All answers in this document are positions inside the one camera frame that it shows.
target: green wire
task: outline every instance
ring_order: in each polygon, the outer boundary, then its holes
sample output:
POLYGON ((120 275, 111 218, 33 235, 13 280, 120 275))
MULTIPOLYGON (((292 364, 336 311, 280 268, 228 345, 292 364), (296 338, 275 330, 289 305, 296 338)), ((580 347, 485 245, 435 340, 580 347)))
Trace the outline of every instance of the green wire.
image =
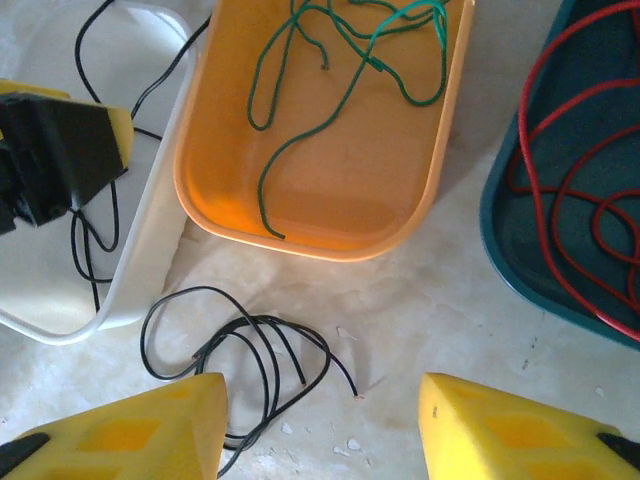
MULTIPOLYGON (((305 6, 309 2, 310 0, 304 0, 301 6, 305 6)), ((289 11, 291 15, 295 14, 295 0, 289 1, 289 11)), ((320 54, 322 55, 322 68, 324 70, 329 70, 329 55, 327 54, 327 49, 324 48, 324 45, 318 42, 317 40, 312 39, 309 35, 307 35, 307 32, 304 31, 304 29, 300 26, 300 23, 298 21, 295 22, 295 27, 300 32, 300 35, 302 35, 302 38, 304 38, 307 42, 309 42, 311 45, 317 47, 320 50, 320 54)))
MULTIPOLYGON (((392 5, 389 2, 383 2, 382 0, 349 0, 349 3, 352 5, 378 5, 384 7, 391 12, 396 13, 398 11, 398 7, 392 5)), ((413 22, 415 20, 420 20, 421 18, 427 17, 431 14, 431 9, 428 9, 422 13, 418 13, 417 15, 402 15, 400 18, 406 20, 408 22, 413 22)))
POLYGON ((271 158, 269 159, 269 161, 267 162, 267 164, 265 165, 264 169, 262 170, 262 173, 260 175, 260 179, 258 181, 258 204, 260 207, 260 216, 262 217, 262 223, 265 227, 265 229, 273 236, 280 238, 280 239, 284 239, 285 236, 274 230, 271 225, 269 224, 269 220, 267 217, 267 212, 266 212, 266 207, 264 204, 264 182, 265 179, 267 177, 267 174, 269 173, 269 170, 271 169, 272 165, 274 164, 274 162, 277 160, 277 158, 287 149, 289 148, 291 145, 304 140, 306 138, 309 138, 319 132, 321 132, 322 130, 324 130, 325 128, 327 128, 329 125, 331 125, 336 118, 338 117, 338 115, 340 114, 340 112, 342 111, 342 108, 344 107, 344 105, 347 103, 347 101, 349 100, 349 98, 351 97, 351 93, 353 92, 353 89, 355 88, 360 75, 362 74, 364 68, 367 66, 367 64, 373 66, 376 70, 378 71, 386 71, 387 73, 389 73, 394 80, 396 81, 396 83, 398 84, 398 87, 400 88, 400 91, 403 95, 403 97, 412 105, 415 106, 427 106, 427 105, 431 105, 432 103, 434 103, 442 94, 442 92, 444 91, 445 88, 445 84, 446 84, 446 77, 447 77, 447 73, 446 73, 446 58, 447 58, 447 12, 444 8, 444 5, 441 2, 438 2, 437 0, 416 0, 413 3, 407 5, 404 8, 401 9, 397 9, 396 7, 394 7, 391 4, 388 4, 387 2, 383 2, 383 1, 378 1, 378 0, 350 0, 350 3, 353 4, 373 4, 373 5, 380 5, 386 8, 389 8, 393 13, 392 15, 390 15, 386 20, 384 20, 380 25, 378 25, 378 27, 375 29, 375 31, 370 34, 370 35, 363 35, 360 34, 358 32, 356 32, 349 24, 348 22, 346 22, 343 18, 341 18, 339 15, 335 14, 335 12, 333 11, 333 5, 332 5, 332 0, 327 0, 327 7, 328 8, 324 8, 321 7, 319 5, 313 5, 313 4, 309 4, 310 0, 304 0, 302 5, 300 6, 300 8, 294 12, 294 0, 291 0, 290 2, 290 8, 291 8, 291 12, 292 15, 291 17, 284 23, 282 24, 282 26, 280 26, 280 28, 278 28, 278 30, 273 34, 273 36, 269 39, 269 41, 267 42, 267 45, 265 46, 265 48, 263 49, 263 51, 260 53, 260 56, 258 57, 258 63, 256 65, 256 72, 253 78, 253 83, 251 86, 251 91, 249 93, 249 101, 248 101, 248 105, 247 105, 247 114, 249 117, 249 123, 251 124, 251 126, 253 128, 255 128, 256 130, 266 130, 267 128, 269 128, 269 126, 271 126, 271 124, 273 123, 273 119, 275 117, 275 111, 276 111, 276 106, 277 106, 277 98, 280 92, 280 86, 282 84, 282 79, 284 77, 284 73, 286 70, 286 62, 288 59, 288 53, 289 53, 289 48, 291 46, 291 40, 293 37, 293 33, 295 30, 298 30, 301 35, 303 36, 303 38, 311 43, 312 45, 317 46, 322 54, 323 54, 323 66, 327 67, 328 66, 328 55, 326 55, 326 50, 324 49, 324 46, 320 43, 317 42, 313 39, 311 39, 302 29, 302 27, 299 25, 299 19, 300 17, 310 11, 310 10, 316 10, 324 15, 327 15, 328 17, 330 17, 334 23, 334 25, 336 26, 336 29, 338 30, 338 32, 341 34, 341 36, 347 41, 347 43, 349 44, 349 46, 361 57, 362 61, 360 63, 360 66, 358 67, 358 69, 356 70, 355 75, 353 76, 353 79, 351 80, 351 83, 349 84, 349 87, 347 88, 347 91, 345 92, 344 96, 342 97, 342 99, 340 100, 340 102, 338 103, 338 106, 336 107, 336 109, 334 110, 334 112, 331 114, 331 116, 325 120, 324 122, 322 122, 320 125, 318 125, 315 128, 312 128, 304 133, 301 133, 299 135, 296 135, 295 137, 291 138, 290 140, 288 140, 287 142, 285 142, 282 146, 280 146, 271 156, 271 158), (427 11, 422 12, 420 14, 414 15, 414 16, 409 16, 407 15, 408 12, 410 12, 411 10, 415 9, 415 8, 419 8, 419 7, 431 7, 429 8, 427 11), (398 19, 404 19, 404 20, 420 20, 417 23, 412 23, 410 25, 405 25, 402 27, 396 27, 396 28, 391 28, 388 30, 385 30, 385 28, 391 24, 392 22, 398 20, 398 19), (420 28, 421 26, 425 25, 426 23, 428 23, 429 21, 433 20, 434 23, 434 27, 435 27, 435 31, 436 31, 436 35, 438 37, 438 42, 440 44, 441 47, 441 78, 440 78, 440 87, 438 88, 437 92, 430 98, 426 99, 426 100, 415 100, 414 98, 412 98, 408 92, 405 89, 404 83, 402 82, 402 79, 400 78, 400 76, 397 74, 397 72, 395 72, 391 67, 389 67, 387 64, 385 64, 384 62, 382 62, 380 59, 372 57, 371 56, 371 52, 373 51, 373 48, 375 47, 376 41, 378 39, 378 37, 384 36, 384 35, 390 35, 392 33, 402 33, 402 32, 406 32, 406 31, 410 31, 410 30, 415 30, 417 28, 420 28), (258 80, 260 77, 260 73, 262 70, 262 64, 264 62, 264 59, 267 55, 267 53, 270 51, 270 49, 273 47, 273 44, 276 42, 276 40, 280 37, 280 35, 287 30, 287 28, 289 28, 289 33, 287 36, 287 40, 285 42, 285 48, 284 48, 284 52, 283 52, 283 60, 282 60, 282 64, 280 67, 280 72, 278 75, 278 78, 276 80, 276 85, 274 88, 274 93, 273 93, 273 98, 271 101, 271 106, 269 109, 269 115, 267 117, 267 121, 264 125, 257 125, 256 122, 253 119, 253 100, 255 97, 255 92, 256 92, 256 88, 257 88, 257 84, 258 84, 258 80), (355 42, 353 42, 353 40, 350 38, 349 34, 351 34, 352 36, 356 37, 356 38, 366 38, 369 40, 369 44, 368 47, 366 49, 366 51, 362 51, 356 44, 355 42))

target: white plastic tub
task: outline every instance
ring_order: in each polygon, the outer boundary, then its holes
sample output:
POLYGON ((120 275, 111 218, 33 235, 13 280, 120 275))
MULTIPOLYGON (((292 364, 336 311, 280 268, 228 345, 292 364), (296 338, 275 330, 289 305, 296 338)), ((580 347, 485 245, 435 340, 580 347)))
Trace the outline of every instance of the white plastic tub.
MULTIPOLYGON (((82 2, 53 12, 31 40, 14 79, 89 99, 75 68, 73 45, 96 5, 82 2)), ((174 12, 115 2, 85 37, 85 71, 104 103, 132 108, 188 35, 174 12)), ((160 295, 186 220, 173 187, 172 163, 174 130, 195 57, 193 52, 185 57, 136 118, 137 126, 164 133, 164 140, 136 135, 129 172, 117 181, 120 246, 103 254, 92 244, 96 276, 114 276, 110 287, 101 287, 100 312, 95 314, 91 286, 73 265, 68 214, 39 229, 16 221, 17 229, 0 237, 0 324, 44 343, 74 343, 98 329, 139 320, 160 295)), ((109 243, 113 235, 109 189, 85 212, 109 243)))

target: plastic tub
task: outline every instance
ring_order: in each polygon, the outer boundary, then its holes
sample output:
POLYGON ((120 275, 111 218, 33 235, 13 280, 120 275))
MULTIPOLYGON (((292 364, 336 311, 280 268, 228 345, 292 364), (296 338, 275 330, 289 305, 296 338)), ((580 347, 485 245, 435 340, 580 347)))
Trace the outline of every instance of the plastic tub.
MULTIPOLYGON (((75 69, 73 45, 96 5, 82 2, 56 10, 31 40, 15 79, 89 99, 75 69)), ((131 108, 188 35, 184 22, 169 10, 115 2, 85 37, 85 70, 105 103, 131 108)), ((194 64, 195 55, 190 55, 147 99, 136 119, 143 128, 164 132, 165 138, 158 148, 156 140, 136 136, 130 170, 117 181, 120 247, 110 255, 92 249, 96 275, 115 272, 110 288, 101 289, 100 312, 95 314, 90 285, 73 266, 67 215, 37 230, 16 222, 17 230, 0 237, 1 324, 44 343, 66 344, 146 314, 164 287, 186 220, 173 188, 171 162, 174 127, 194 64)), ((86 213, 109 242, 113 217, 108 188, 86 213)))
MULTIPOLYGON (((329 19, 305 14, 301 24, 325 44, 331 67, 321 70, 318 51, 296 35, 274 124, 266 132, 254 131, 246 112, 256 62, 289 17, 288 3, 218 2, 181 128, 178 196, 197 224, 222 237, 336 261, 379 255, 406 239, 433 203, 474 0, 446 6, 449 77, 446 93, 434 105, 409 105, 388 75, 367 68, 336 122, 275 163, 265 184, 265 205, 272 226, 286 234, 283 241, 262 225, 259 175, 284 141, 326 120, 360 61, 329 19)), ((346 1, 336 2, 336 12, 361 31, 373 31, 388 16, 387 10, 346 1)), ((430 30, 388 37, 375 50, 419 98, 437 89, 440 75, 433 27, 425 28, 430 30)), ((256 95, 261 119, 270 94, 266 84, 275 81, 281 51, 275 48, 263 68, 265 82, 256 95)))
MULTIPOLYGON (((549 41, 581 17, 616 3, 613 0, 565 0, 551 29, 549 41)), ((628 14, 601 20, 570 39, 547 64, 533 92, 530 125, 537 124, 562 102, 598 82, 637 75, 638 48, 628 14)), ((620 89, 599 95, 564 115, 533 142, 533 155, 541 185, 559 185, 569 167, 587 149, 609 135, 640 120, 640 89, 620 89)), ((587 313, 556 282, 540 251, 530 196, 514 195, 505 172, 518 144, 514 119, 491 170, 482 196, 480 222, 489 257, 504 280, 541 308, 604 337, 640 350, 640 344, 606 326, 587 313)), ((604 149, 572 183, 572 188, 600 197, 640 184, 640 168, 633 163, 640 151, 640 136, 631 136, 604 149)), ((518 182, 527 183, 523 169, 518 182)), ((551 198, 546 198, 547 207, 551 198)), ((639 218, 640 204, 625 210, 639 218)), ((627 269, 604 255, 594 243, 589 223, 593 207, 567 199, 561 208, 560 237, 567 251, 601 279, 620 287, 627 269)), ((628 233, 617 221, 604 218, 605 239, 621 251, 629 248, 628 233)), ((640 319, 613 297, 595 287, 572 268, 558 261, 563 274, 590 301, 633 328, 640 319)))

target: black plastic piece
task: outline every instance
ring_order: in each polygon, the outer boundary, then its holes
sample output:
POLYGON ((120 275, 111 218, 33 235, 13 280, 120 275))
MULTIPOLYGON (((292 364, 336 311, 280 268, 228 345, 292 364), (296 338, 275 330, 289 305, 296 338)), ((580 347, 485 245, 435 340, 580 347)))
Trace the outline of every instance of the black plastic piece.
POLYGON ((40 450, 51 437, 46 433, 34 433, 13 442, 0 445, 0 478, 8 475, 13 469, 40 450))
POLYGON ((122 171, 107 109, 30 93, 0 95, 0 234, 78 209, 122 171))
POLYGON ((640 472, 640 443, 632 442, 612 433, 599 433, 598 438, 640 472))

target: teal plastic tub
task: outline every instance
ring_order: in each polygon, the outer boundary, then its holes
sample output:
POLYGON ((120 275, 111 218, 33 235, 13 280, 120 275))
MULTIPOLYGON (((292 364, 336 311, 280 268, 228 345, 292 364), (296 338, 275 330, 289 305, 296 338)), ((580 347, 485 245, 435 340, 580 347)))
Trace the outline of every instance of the teal plastic tub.
MULTIPOLYGON (((568 25, 614 0, 565 0, 552 26, 551 41, 568 25)), ((534 125, 561 103, 596 83, 638 75, 638 46, 629 13, 617 14, 582 30, 554 53, 532 92, 529 125, 534 125)), ((640 123, 640 88, 618 89, 596 96, 564 115, 533 142, 532 152, 541 185, 559 186, 576 159, 590 147, 625 127, 640 123)), ((640 343, 605 325, 582 308, 558 284, 539 247, 533 201, 506 184, 509 159, 518 148, 517 121, 507 132, 487 180, 480 207, 485 247, 505 282, 527 300, 603 337, 640 350, 640 343)), ((518 184, 529 184, 522 165, 518 184)), ((629 136, 597 154, 576 176, 572 188, 601 198, 640 186, 640 135, 629 136)), ((547 210, 552 195, 544 195, 547 210)), ((640 222, 640 202, 618 202, 640 222)), ((567 198, 561 207, 559 235, 569 254, 602 280, 622 290, 628 268, 603 253, 590 231, 594 207, 567 198)), ((612 215, 601 222, 605 241, 632 253, 632 238, 612 215)), ((559 256, 557 264, 591 302, 626 325, 639 329, 640 318, 624 304, 593 285, 559 256)))

